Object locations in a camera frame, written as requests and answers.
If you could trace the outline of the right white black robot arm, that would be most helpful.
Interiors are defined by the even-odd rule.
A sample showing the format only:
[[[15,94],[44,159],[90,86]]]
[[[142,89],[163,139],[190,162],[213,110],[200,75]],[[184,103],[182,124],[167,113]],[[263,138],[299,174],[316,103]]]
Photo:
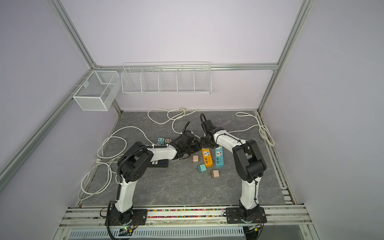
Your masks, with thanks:
[[[237,174],[242,180],[242,193],[236,215],[227,216],[238,218],[245,223],[267,222],[264,208],[259,204],[259,186],[267,164],[260,148],[254,140],[242,140],[233,136],[221,127],[215,127],[205,114],[200,114],[204,136],[201,137],[203,148],[214,149],[223,147],[233,154]]]

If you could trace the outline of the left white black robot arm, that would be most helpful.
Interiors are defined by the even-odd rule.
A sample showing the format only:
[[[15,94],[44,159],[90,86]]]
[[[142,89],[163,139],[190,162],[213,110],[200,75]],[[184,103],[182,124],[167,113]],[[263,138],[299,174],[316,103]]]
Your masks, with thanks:
[[[109,203],[106,225],[125,225],[131,222],[134,217],[133,197],[137,182],[153,162],[167,163],[201,150],[200,140],[187,129],[189,124],[187,122],[182,134],[169,144],[149,146],[136,142],[119,159],[117,175],[120,183],[116,199]]]

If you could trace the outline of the teal power strip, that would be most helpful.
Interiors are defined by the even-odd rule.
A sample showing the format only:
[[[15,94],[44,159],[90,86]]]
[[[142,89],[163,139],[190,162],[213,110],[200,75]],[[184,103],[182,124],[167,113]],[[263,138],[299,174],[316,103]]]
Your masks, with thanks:
[[[220,168],[220,167],[223,167],[224,166],[224,151],[223,151],[223,147],[222,146],[219,146],[217,148],[215,148],[215,163],[216,163],[216,167],[217,168]]]

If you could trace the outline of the green plug from teal strip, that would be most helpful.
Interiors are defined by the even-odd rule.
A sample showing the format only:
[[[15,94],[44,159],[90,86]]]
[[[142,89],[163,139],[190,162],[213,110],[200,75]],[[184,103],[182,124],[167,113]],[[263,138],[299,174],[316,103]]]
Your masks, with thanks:
[[[204,173],[207,171],[207,167],[204,164],[198,165],[198,171],[199,173]]]

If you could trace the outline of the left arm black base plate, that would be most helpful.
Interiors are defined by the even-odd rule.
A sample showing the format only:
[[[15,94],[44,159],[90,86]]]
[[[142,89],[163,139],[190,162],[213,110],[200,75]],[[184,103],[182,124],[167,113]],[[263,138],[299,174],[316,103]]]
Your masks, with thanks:
[[[110,210],[107,215],[105,226],[145,225],[147,220],[147,209],[132,209],[121,213],[116,209]]]

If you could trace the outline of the orange power strip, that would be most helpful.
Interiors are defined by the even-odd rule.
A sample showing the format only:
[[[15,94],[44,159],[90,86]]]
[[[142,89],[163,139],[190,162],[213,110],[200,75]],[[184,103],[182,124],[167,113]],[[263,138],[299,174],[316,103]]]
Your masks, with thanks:
[[[204,159],[204,165],[206,168],[210,168],[213,166],[213,160],[210,149],[202,149],[203,159]]]

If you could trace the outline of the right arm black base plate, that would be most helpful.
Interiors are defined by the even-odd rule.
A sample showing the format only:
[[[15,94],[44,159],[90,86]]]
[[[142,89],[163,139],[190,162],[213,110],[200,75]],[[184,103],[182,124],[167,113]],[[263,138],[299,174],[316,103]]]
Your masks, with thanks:
[[[228,224],[264,224],[267,222],[265,210],[260,206],[250,210],[243,207],[226,208],[223,216],[226,217]]]

